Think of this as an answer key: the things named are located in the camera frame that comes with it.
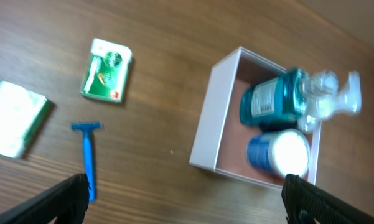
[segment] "white lid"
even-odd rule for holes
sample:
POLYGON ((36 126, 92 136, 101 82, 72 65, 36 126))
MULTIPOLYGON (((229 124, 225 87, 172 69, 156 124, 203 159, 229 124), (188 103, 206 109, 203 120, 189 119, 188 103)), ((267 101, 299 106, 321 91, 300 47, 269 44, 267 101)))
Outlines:
POLYGON ((273 161, 279 174, 304 177, 309 167, 309 147, 301 132, 294 129, 281 132, 273 144, 273 161))

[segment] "bottle label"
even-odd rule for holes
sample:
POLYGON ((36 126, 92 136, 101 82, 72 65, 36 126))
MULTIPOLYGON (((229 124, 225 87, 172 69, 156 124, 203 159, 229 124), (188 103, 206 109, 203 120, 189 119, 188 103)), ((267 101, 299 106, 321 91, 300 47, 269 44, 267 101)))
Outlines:
POLYGON ((250 140, 246 147, 246 158, 253 167, 267 172, 274 172, 268 157, 270 140, 263 139, 262 136, 260 135, 250 140))
POLYGON ((275 112, 274 96, 278 78, 256 86, 251 98, 251 115, 264 116, 275 112))

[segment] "soap bar package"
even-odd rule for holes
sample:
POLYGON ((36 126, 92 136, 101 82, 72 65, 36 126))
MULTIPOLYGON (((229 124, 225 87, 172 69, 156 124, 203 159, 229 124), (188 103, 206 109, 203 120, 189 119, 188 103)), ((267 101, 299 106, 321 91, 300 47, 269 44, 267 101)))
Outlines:
POLYGON ((22 156, 37 128, 49 112, 51 102, 21 86, 0 83, 0 154, 22 156))
POLYGON ((121 103, 132 60, 130 48, 94 39, 80 93, 98 100, 121 103))

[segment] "blue container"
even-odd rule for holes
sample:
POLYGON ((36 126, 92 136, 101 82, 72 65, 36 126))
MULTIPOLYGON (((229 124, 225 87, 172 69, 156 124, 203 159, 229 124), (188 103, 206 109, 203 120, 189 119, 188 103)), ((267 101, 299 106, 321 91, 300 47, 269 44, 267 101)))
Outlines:
POLYGON ((282 178, 287 174, 304 177, 310 162, 310 145, 295 129, 264 133, 250 140, 246 158, 253 167, 282 178))

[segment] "blue razor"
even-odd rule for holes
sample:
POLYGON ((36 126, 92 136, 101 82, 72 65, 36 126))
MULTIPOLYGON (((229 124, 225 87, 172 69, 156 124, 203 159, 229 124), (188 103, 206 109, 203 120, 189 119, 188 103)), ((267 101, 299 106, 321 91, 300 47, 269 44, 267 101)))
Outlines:
POLYGON ((100 122, 87 122, 87 123, 72 123, 72 130, 81 130, 83 132, 83 161, 85 164, 85 173, 87 175, 90 188, 89 201, 93 202, 95 199, 95 183, 94 183, 94 161, 93 161, 93 146, 91 145, 90 135, 94 129, 102 128, 100 122))

